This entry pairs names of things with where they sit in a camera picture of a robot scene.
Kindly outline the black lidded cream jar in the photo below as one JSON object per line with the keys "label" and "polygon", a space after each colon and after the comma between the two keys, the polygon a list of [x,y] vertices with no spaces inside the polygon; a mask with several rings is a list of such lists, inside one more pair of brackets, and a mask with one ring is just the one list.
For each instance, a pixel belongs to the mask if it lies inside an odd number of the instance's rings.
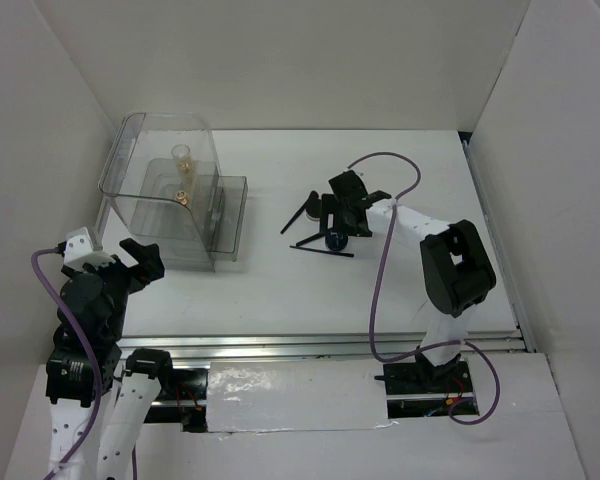
{"label": "black lidded cream jar", "polygon": [[320,197],[307,200],[305,206],[307,217],[312,221],[319,221],[322,215],[322,200]]}

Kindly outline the small beige bottle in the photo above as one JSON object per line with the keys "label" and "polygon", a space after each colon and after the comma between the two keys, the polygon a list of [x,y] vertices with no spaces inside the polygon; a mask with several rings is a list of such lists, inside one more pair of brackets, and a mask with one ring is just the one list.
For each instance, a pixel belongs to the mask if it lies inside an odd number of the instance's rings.
{"label": "small beige bottle", "polygon": [[193,205],[193,192],[191,189],[180,189],[177,190],[174,195],[174,201],[178,204],[191,208]]}

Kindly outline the clear acrylic organizer box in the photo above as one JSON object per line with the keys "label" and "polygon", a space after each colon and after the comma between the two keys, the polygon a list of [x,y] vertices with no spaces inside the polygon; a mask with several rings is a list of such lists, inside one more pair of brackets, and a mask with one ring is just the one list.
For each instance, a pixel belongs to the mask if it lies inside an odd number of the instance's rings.
{"label": "clear acrylic organizer box", "polygon": [[[197,162],[191,208],[174,201],[181,182],[171,150],[179,144]],[[127,114],[99,189],[137,242],[159,246],[165,267],[212,271],[218,261],[237,260],[247,179],[222,173],[212,130],[201,117]]]}

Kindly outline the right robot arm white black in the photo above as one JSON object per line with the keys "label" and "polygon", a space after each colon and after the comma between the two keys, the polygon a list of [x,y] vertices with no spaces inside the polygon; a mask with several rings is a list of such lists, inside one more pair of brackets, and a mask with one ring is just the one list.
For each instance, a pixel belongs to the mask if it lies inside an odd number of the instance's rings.
{"label": "right robot arm white black", "polygon": [[383,357],[375,342],[391,241],[398,237],[419,251],[425,292],[437,316],[409,356],[415,359],[414,381],[426,391],[439,390],[455,374],[473,311],[496,286],[495,271],[476,227],[468,220],[449,223],[424,215],[381,190],[370,193],[352,170],[333,177],[329,185],[327,194],[313,192],[306,207],[307,215],[320,224],[329,254],[341,254],[350,237],[386,233],[369,319],[371,352],[385,365],[408,357]]}

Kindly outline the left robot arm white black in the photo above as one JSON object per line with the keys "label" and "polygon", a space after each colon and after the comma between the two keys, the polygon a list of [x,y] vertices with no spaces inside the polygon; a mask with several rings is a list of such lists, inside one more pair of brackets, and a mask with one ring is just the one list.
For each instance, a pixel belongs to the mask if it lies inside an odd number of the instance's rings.
{"label": "left robot arm white black", "polygon": [[155,399],[176,386],[171,356],[139,348],[121,357],[130,295],[163,278],[158,245],[128,238],[125,265],[82,229],[31,256],[57,306],[59,327],[46,362],[51,414],[49,479],[123,479],[136,474],[136,442]]}

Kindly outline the blue round compact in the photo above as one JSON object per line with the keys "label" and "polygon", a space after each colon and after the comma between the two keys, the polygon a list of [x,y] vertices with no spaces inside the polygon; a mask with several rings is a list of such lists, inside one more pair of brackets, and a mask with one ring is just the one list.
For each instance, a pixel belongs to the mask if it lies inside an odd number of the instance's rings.
{"label": "blue round compact", "polygon": [[343,252],[349,243],[349,236],[346,233],[337,231],[328,231],[325,235],[325,246],[332,252]]}

